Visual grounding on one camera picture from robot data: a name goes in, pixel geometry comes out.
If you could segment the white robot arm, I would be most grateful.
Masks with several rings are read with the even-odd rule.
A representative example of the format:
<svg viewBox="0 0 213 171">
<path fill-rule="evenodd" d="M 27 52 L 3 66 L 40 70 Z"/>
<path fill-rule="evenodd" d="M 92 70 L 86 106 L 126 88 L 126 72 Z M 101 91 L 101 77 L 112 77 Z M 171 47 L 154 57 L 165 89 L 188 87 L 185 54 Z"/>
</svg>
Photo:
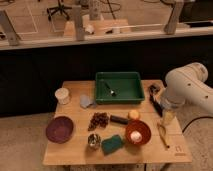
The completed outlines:
<svg viewBox="0 0 213 171">
<path fill-rule="evenodd" d="M 205 84 L 207 68 L 198 62 L 169 71 L 160 104 L 164 110 L 179 108 L 190 101 L 213 114 L 213 88 Z"/>
</svg>

